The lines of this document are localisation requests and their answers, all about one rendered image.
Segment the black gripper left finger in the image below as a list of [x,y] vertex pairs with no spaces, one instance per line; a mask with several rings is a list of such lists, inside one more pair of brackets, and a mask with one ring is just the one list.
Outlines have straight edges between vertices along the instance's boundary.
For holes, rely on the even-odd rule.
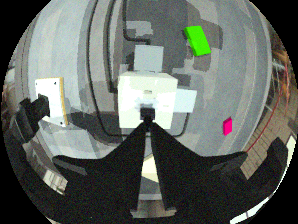
[[141,175],[144,169],[146,121],[141,121],[124,141],[104,159],[74,159],[65,155],[52,157],[61,175],[89,188],[121,194],[129,212],[137,212]]

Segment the bright green block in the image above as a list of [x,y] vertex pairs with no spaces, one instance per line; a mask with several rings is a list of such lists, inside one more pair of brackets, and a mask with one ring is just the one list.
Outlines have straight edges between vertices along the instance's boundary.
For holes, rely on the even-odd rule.
[[192,45],[194,56],[206,55],[206,53],[212,52],[201,26],[186,27],[184,31],[185,35],[188,36],[189,44]]

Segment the magenta rectangular block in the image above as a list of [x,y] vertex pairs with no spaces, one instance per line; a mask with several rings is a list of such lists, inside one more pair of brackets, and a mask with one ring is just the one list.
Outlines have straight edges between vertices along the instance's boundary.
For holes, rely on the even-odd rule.
[[231,124],[233,124],[233,120],[230,117],[226,121],[223,121],[223,135],[231,132]]

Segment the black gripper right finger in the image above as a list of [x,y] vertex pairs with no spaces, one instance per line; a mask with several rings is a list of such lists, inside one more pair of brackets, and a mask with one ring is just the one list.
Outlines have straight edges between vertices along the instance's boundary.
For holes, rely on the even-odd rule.
[[241,167],[249,155],[239,151],[223,156],[200,156],[184,147],[184,144],[178,143],[176,137],[170,136],[156,121],[152,121],[150,125],[150,141],[156,161],[154,168],[165,212],[177,209],[178,202],[184,200],[201,181]]

